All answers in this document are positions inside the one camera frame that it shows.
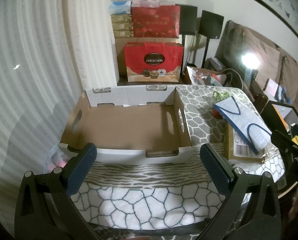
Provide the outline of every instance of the chocolate image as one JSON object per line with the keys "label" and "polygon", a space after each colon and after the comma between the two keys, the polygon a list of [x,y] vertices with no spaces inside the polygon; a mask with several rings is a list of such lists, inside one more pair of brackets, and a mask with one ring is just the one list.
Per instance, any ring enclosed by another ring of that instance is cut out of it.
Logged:
{"label": "chocolate image", "polygon": [[158,73],[160,77],[164,77],[167,74],[166,70],[163,68],[158,69]]}
{"label": "chocolate image", "polygon": [[144,69],[144,70],[142,71],[142,75],[143,75],[144,77],[150,77],[150,71],[149,71],[149,69]]}
{"label": "chocolate image", "polygon": [[150,78],[158,78],[159,72],[156,70],[150,71]]}

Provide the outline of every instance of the blue gripper pad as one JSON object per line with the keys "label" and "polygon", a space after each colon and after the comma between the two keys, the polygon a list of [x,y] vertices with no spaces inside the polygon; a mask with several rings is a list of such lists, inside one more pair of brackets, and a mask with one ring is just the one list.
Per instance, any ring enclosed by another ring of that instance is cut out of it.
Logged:
{"label": "blue gripper pad", "polygon": [[78,192],[96,158],[96,146],[92,143],[87,143],[81,152],[76,157],[72,157],[66,164],[63,178],[68,196]]}
{"label": "blue gripper pad", "polygon": [[227,197],[230,194],[230,183],[234,180],[230,164],[226,159],[221,158],[209,143],[201,146],[200,160],[207,169],[218,192]]}

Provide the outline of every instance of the stacked boxes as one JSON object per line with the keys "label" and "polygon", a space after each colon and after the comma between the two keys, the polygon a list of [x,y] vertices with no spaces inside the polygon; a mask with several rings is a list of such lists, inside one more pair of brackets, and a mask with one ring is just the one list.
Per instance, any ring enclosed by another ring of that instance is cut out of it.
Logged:
{"label": "stacked boxes", "polygon": [[133,37],[133,24],[130,14],[111,15],[111,22],[115,38]]}

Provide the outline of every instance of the metal screw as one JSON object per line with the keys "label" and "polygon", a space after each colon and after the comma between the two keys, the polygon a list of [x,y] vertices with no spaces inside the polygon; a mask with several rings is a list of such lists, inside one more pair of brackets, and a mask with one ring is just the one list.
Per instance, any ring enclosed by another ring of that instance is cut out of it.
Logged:
{"label": "metal screw", "polygon": [[31,172],[31,171],[26,171],[26,173],[25,173],[25,177],[26,177],[26,178],[28,178],[28,177],[30,177],[30,176],[31,176],[31,174],[32,174],[32,172]]}
{"label": "metal screw", "polygon": [[265,171],[265,176],[266,176],[267,178],[271,178],[271,173],[268,172],[268,171]]}
{"label": "metal screw", "polygon": [[242,174],[243,173],[243,169],[242,168],[235,168],[234,172],[237,174]]}
{"label": "metal screw", "polygon": [[58,174],[60,172],[62,172],[62,168],[61,167],[56,167],[56,168],[53,169],[53,173],[55,173],[55,174]]}

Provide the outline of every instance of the white cardboard box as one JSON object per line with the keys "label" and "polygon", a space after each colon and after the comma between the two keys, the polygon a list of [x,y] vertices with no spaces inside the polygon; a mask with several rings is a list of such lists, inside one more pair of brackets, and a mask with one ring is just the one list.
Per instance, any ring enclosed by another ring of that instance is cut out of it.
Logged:
{"label": "white cardboard box", "polygon": [[184,163],[193,153],[175,85],[86,90],[59,147],[72,156],[87,142],[96,145],[97,161],[110,164]]}

